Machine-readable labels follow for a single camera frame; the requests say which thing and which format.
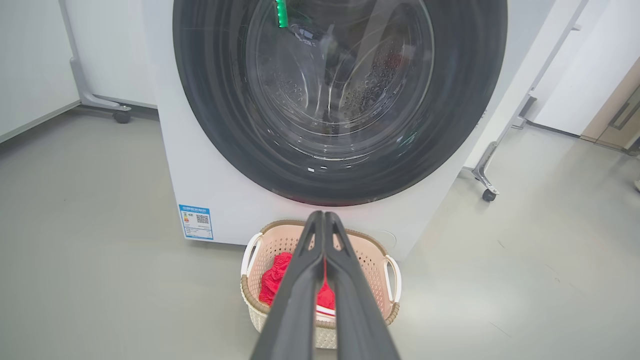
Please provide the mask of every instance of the washing machine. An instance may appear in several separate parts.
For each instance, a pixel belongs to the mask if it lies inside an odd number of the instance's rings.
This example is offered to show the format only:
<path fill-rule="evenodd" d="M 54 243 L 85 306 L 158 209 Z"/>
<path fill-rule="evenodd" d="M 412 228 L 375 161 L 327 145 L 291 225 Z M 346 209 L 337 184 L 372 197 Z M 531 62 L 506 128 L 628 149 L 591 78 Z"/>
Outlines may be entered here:
<path fill-rule="evenodd" d="M 405 258 L 462 167 L 506 0 L 154 0 L 148 50 L 176 221 L 246 245 L 334 211 Z"/>

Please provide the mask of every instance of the metal stand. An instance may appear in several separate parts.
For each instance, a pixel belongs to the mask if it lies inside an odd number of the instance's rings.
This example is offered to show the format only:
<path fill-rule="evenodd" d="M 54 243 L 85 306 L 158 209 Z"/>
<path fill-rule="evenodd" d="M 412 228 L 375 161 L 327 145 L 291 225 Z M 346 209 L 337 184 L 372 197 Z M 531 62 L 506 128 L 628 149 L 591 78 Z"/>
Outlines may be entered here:
<path fill-rule="evenodd" d="M 128 112 L 129 110 L 131 110 L 130 107 L 118 104 L 117 102 L 99 99 L 89 89 L 89 85 L 87 84 L 86 78 L 84 76 L 82 63 L 80 62 L 80 56 L 78 55 L 74 33 L 71 29 L 71 23 L 69 22 L 67 3 L 65 0 L 58 0 L 58 2 L 60 4 L 62 19 L 65 23 L 65 28 L 67 29 L 69 44 L 71 45 L 72 57 L 69 63 L 71 64 L 71 71 L 73 72 L 74 79 L 76 81 L 78 95 L 80 96 L 80 103 L 82 105 L 94 106 L 96 108 L 116 110 L 116 112 L 113 113 L 113 118 L 117 122 L 121 124 L 129 122 L 129 120 L 131 119 L 131 114 Z"/>
<path fill-rule="evenodd" d="M 493 187 L 493 185 L 491 184 L 491 182 L 489 182 L 489 179 L 487 179 L 485 174 L 486 169 L 489 167 L 489 162 L 493 157 L 493 153 L 497 148 L 498 148 L 498 142 L 490 143 L 489 146 L 484 151 L 482 158 L 480 158 L 478 165 L 476 165 L 476 167 L 473 170 L 471 170 L 471 173 L 476 177 L 476 179 L 480 181 L 482 185 L 484 185 L 484 187 L 486 187 L 486 190 L 482 194 L 482 198 L 485 201 L 493 201 L 495 200 L 495 197 L 497 195 L 500 195 L 500 192 L 498 191 L 498 189 Z"/>
<path fill-rule="evenodd" d="M 504 135 L 506 135 L 507 131 L 510 128 L 512 128 L 512 127 L 515 128 L 515 129 L 523 129 L 524 128 L 524 125 L 526 124 L 527 120 L 520 116 L 520 112 L 525 107 L 525 105 L 527 105 L 527 102 L 529 101 L 529 98 L 531 97 L 530 92 L 535 90 L 536 86 L 538 86 L 538 84 L 540 83 L 540 80 L 542 80 L 542 77 L 545 75 L 547 69 L 549 68 L 549 65 L 551 65 L 551 62 L 553 61 L 553 59 L 558 54 L 558 51 L 560 51 L 560 47 L 562 46 L 562 44 L 566 40 L 566 37 L 569 35 L 569 32 L 571 32 L 571 31 L 580 31 L 581 27 L 578 24 L 576 24 L 575 22 L 578 20 L 578 17 L 580 17 L 580 14 L 582 13 L 584 7 L 587 5 L 587 2 L 588 2 L 588 0 L 582 0 L 580 2 L 580 4 L 578 5 L 578 7 L 576 8 L 576 11 L 573 13 L 573 17 L 571 18 L 571 20 L 569 20 L 570 25 L 568 25 L 564 29 L 564 31 L 561 34 L 561 36 L 560 36 L 559 40 L 557 41 L 556 45 L 551 50 L 551 53 L 549 54 L 547 60 L 545 61 L 545 63 L 542 65 L 542 68 L 538 72 L 538 75 L 536 76 L 536 78 L 534 79 L 533 83 L 531 84 L 531 87 L 529 88 L 529 91 L 527 92 L 527 95 L 525 95 L 524 99 L 522 99 L 522 101 L 520 102 L 520 105 L 518 105 L 518 108 L 514 112 L 514 114 L 511 117 L 511 119 L 509 120 L 509 124 L 504 128 L 504 130 L 502 131 L 502 134 L 500 134 L 500 137 L 498 138 L 498 140 L 490 143 L 489 146 L 487 146 L 486 150 L 484 151 L 484 154 L 482 155 L 482 158 L 480 158 L 480 162 L 478 162 L 478 164 L 476 165 L 475 168 L 467 168 L 467 167 L 465 167 L 465 169 L 471 170 L 471 173 L 473 173 L 473 175 L 476 177 L 476 179 L 478 181 L 480 181 L 482 183 L 482 185 L 484 185 L 484 187 L 486 187 L 486 190 L 482 194 L 482 198 L 485 201 L 491 202 L 491 201 L 495 200 L 495 197 L 497 195 L 500 194 L 500 192 L 495 187 L 493 187 L 491 182 L 489 182 L 489 179 L 487 179 L 487 177 L 486 177 L 486 169 L 489 167 L 489 162 L 491 162 L 491 158 L 493 157 L 493 154 L 495 153 L 495 150 L 498 147 L 498 144 L 500 144 L 500 142 L 502 141 L 502 138 L 504 138 Z"/>

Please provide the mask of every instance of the washing machine door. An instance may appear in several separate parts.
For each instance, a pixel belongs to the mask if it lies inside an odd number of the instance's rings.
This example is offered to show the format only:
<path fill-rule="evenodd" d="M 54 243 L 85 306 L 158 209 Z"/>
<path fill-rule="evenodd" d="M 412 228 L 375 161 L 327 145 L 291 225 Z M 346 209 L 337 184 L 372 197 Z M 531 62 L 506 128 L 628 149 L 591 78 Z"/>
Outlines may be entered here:
<path fill-rule="evenodd" d="M 175 0 L 186 97 L 226 159 L 322 206 L 401 192 L 480 119 L 506 0 Z"/>

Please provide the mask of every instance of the green light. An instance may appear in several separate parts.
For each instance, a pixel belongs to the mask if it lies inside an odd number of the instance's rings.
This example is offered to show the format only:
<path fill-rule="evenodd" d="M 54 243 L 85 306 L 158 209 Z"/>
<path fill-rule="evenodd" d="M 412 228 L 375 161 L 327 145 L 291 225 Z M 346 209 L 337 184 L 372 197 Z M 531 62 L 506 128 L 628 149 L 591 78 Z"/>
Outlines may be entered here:
<path fill-rule="evenodd" d="M 289 17 L 287 16 L 286 0 L 276 0 L 276 12 L 278 13 L 278 23 L 281 28 L 289 26 Z"/>

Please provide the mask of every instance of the caster wheel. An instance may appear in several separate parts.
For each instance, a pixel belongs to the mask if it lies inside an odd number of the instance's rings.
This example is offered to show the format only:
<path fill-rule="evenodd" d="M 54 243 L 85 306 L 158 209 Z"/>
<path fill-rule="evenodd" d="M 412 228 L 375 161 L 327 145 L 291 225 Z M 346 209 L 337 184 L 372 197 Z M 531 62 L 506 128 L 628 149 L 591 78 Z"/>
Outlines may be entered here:
<path fill-rule="evenodd" d="M 486 202 L 491 202 L 495 200 L 495 194 L 491 192 L 489 189 L 485 190 L 482 194 L 482 199 Z"/>
<path fill-rule="evenodd" d="M 131 120 L 131 114 L 128 111 L 116 111 L 113 118 L 120 124 L 126 124 Z"/>

